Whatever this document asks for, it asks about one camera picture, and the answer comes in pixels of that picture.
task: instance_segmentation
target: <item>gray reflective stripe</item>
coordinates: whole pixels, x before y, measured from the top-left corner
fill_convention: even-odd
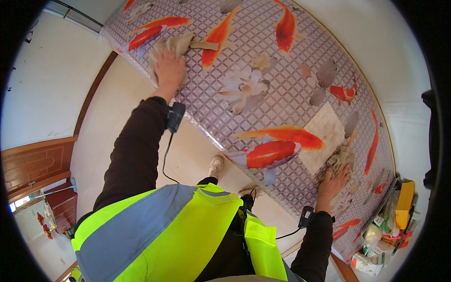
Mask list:
[[[285,266],[285,272],[288,282],[304,282],[305,280],[294,274],[291,269],[288,267],[284,259],[282,259],[283,265]]]
[[[226,196],[226,195],[230,194],[229,192],[225,192],[225,191],[223,191],[223,192],[210,192],[210,191],[206,191],[206,190],[204,190],[202,188],[201,188],[201,190],[202,190],[202,192],[204,194],[209,195],[209,196],[213,196],[213,197]]]
[[[75,252],[87,282],[111,282],[174,220],[196,187],[166,185],[95,230]]]

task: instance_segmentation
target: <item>orange fish print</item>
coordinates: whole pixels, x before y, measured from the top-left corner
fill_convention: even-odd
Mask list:
[[[236,140],[237,142],[248,138],[264,137],[266,134],[271,136],[274,140],[291,140],[300,143],[303,150],[321,149],[324,145],[320,138],[298,125],[280,125],[262,128],[260,130],[238,132],[232,134],[232,136],[238,138],[238,140]]]
[[[166,16],[164,18],[157,18],[154,21],[148,22],[147,24],[130,31],[127,35],[125,35],[125,37],[129,37],[143,29],[150,29],[159,25],[166,25],[168,28],[175,28],[182,25],[191,24],[192,22],[193,21],[191,19],[182,17]]]
[[[354,77],[354,86],[351,89],[345,89],[342,86],[331,85],[329,87],[332,95],[337,97],[338,105],[341,104],[341,101],[346,101],[348,105],[351,105],[351,101],[357,95],[357,81],[355,80],[355,73],[352,72],[352,76]]]
[[[332,234],[332,239],[335,241],[338,238],[342,237],[349,230],[349,228],[356,226],[357,224],[360,223],[360,221],[361,220],[358,218],[353,218],[346,221],[342,225],[335,227],[334,228],[335,233]]]
[[[226,158],[244,168],[266,168],[263,176],[272,185],[276,167],[289,162],[298,155],[301,144],[293,141],[273,141],[268,135],[263,144],[234,153],[223,153]]]
[[[376,194],[382,193],[382,192],[384,191],[384,189],[385,189],[385,186],[387,186],[387,182],[388,182],[388,179],[389,179],[389,178],[390,178],[390,172],[388,172],[388,174],[387,174],[387,180],[385,181],[385,183],[382,184],[382,185],[379,185],[379,186],[376,188],[376,190],[374,191],[374,193],[376,193]]]
[[[377,144],[379,142],[379,127],[377,124],[376,115],[374,114],[373,110],[369,109],[371,111],[371,116],[373,117],[374,125],[376,126],[376,132],[374,133],[373,141],[371,142],[371,146],[368,150],[368,156],[367,156],[367,163],[365,165],[365,171],[364,174],[368,175],[369,169],[373,165],[374,161],[374,155],[376,154],[376,148]]]
[[[151,40],[158,34],[160,34],[162,31],[166,30],[166,25],[159,25],[156,27],[153,27],[151,29],[148,29],[139,35],[137,35],[133,40],[127,42],[124,46],[121,48],[117,48],[116,50],[119,53],[123,53],[124,51],[132,51],[134,49],[137,49],[136,52],[138,54],[138,58],[142,58],[144,56],[144,52],[146,49],[145,42],[148,40]]]
[[[128,0],[127,4],[125,4],[124,12],[127,11],[131,7],[131,5],[133,5],[133,3],[135,3],[135,0]]]
[[[202,51],[202,67],[204,70],[208,70],[208,68],[213,64],[213,62],[218,57],[219,53],[222,49],[227,48],[224,46],[226,44],[229,35],[234,30],[234,26],[231,25],[233,17],[241,10],[240,6],[237,6],[233,9],[230,14],[225,17],[217,26],[211,29],[207,36],[203,39],[205,42],[210,43],[218,43],[218,51],[204,49]]]
[[[354,241],[352,241],[352,242],[355,243],[355,242],[357,241],[357,239],[360,237],[361,234],[362,234],[362,232],[359,231],[359,232],[357,233],[357,236],[355,237]]]
[[[286,55],[290,52],[295,39],[307,39],[306,36],[296,32],[296,17],[292,14],[285,4],[279,0],[273,0],[274,3],[283,8],[283,16],[276,25],[276,40],[279,50]]]

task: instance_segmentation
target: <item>beige rag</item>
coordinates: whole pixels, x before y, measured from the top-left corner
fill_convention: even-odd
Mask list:
[[[334,178],[340,169],[344,165],[349,165],[349,180],[346,182],[346,184],[349,183],[349,181],[352,178],[352,175],[354,174],[354,163],[355,163],[355,157],[351,153],[351,148],[348,146],[338,146],[337,147],[337,154],[333,155],[328,159],[326,164],[332,168],[332,177]],[[322,181],[324,179],[324,176],[320,176],[319,180]],[[331,207],[336,205],[336,202],[339,201],[341,198],[341,190],[337,192],[337,194],[333,195],[331,198]]]
[[[178,60],[181,56],[183,56],[186,51],[188,51],[189,44],[191,39],[193,38],[194,33],[184,33],[176,37],[169,37],[165,40],[163,37],[153,45],[153,48],[149,51],[149,74],[150,74],[150,83],[153,87],[158,88],[158,77],[153,69],[156,62],[158,62],[158,53],[163,51],[163,48],[167,48],[170,50],[171,48],[175,48],[175,58]],[[182,83],[179,85],[183,85],[187,82],[188,75],[185,70],[185,77],[183,78]]]

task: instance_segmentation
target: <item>white sneaker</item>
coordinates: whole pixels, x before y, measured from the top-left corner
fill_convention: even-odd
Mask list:
[[[240,190],[240,192],[238,192],[238,196],[241,198],[244,195],[251,195],[252,197],[255,197],[255,199],[257,199],[258,197],[263,196],[265,193],[265,191],[263,191],[260,187],[258,187],[257,185],[250,187],[250,188],[244,188],[242,190]]]
[[[224,158],[222,156],[215,156],[210,162],[210,168],[208,169],[208,176],[213,176],[219,180],[221,176],[222,167],[224,166]]]

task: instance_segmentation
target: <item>hand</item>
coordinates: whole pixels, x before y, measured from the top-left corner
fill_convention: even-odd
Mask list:
[[[185,77],[185,57],[175,59],[175,48],[168,51],[163,48],[163,52],[158,54],[158,62],[155,63],[154,70],[158,76],[160,87],[179,87]]]
[[[343,166],[337,175],[331,179],[332,169],[329,167],[324,174],[324,180],[318,187],[318,199],[316,201],[315,212],[325,211],[331,213],[331,198],[339,191],[343,190],[349,179],[349,165]]]

